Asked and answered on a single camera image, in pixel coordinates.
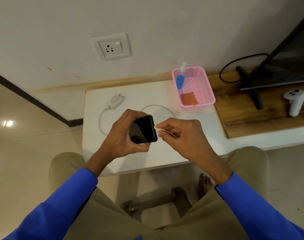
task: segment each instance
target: game controller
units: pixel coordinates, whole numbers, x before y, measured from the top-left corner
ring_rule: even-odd
[[[283,98],[290,100],[290,116],[298,116],[304,102],[304,90],[295,89],[288,91],[283,94]]]

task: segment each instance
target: television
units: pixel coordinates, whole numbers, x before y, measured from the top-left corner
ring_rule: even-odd
[[[294,30],[266,57],[247,73],[237,66],[240,90],[247,90],[257,109],[263,109],[258,89],[304,82],[304,18]]]

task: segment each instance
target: tiled floor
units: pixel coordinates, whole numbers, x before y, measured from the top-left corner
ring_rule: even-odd
[[[13,120],[4,127],[5,120]],[[69,128],[0,85],[0,239],[49,195],[48,168],[60,152],[81,153],[82,126]],[[271,198],[277,210],[304,228],[304,145],[268,152],[271,159]],[[183,187],[197,201],[200,168],[192,164],[100,177],[98,186],[117,205],[145,201]],[[135,215],[152,226],[178,218],[172,204]]]

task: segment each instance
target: white countertop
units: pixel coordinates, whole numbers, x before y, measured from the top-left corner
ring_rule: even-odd
[[[166,80],[86,91],[82,142],[82,155],[85,161],[90,159],[105,139],[98,129],[98,117],[105,108],[105,102],[116,93],[122,93],[126,100],[115,110],[108,110],[102,116],[101,127],[106,133],[126,109],[141,110],[150,104],[160,104],[170,109],[179,119],[199,120],[210,145],[220,156],[249,145],[267,150],[304,143],[304,127],[227,139],[213,105],[203,109],[181,110],[173,81]],[[171,113],[161,107],[148,107],[144,112],[153,116],[155,124],[172,117]],[[186,161],[159,138],[157,142],[151,144],[148,153],[117,158],[103,170],[101,175],[170,166]]]

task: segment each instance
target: plastic basket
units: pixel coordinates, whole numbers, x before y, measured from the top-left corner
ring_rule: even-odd
[[[178,90],[176,87],[176,77],[180,73],[180,68],[172,70],[172,78],[176,94],[182,108],[206,107],[215,103],[215,97],[203,67],[187,67],[183,87]],[[199,104],[188,106],[183,105],[181,94],[188,92],[194,92],[194,96]]]

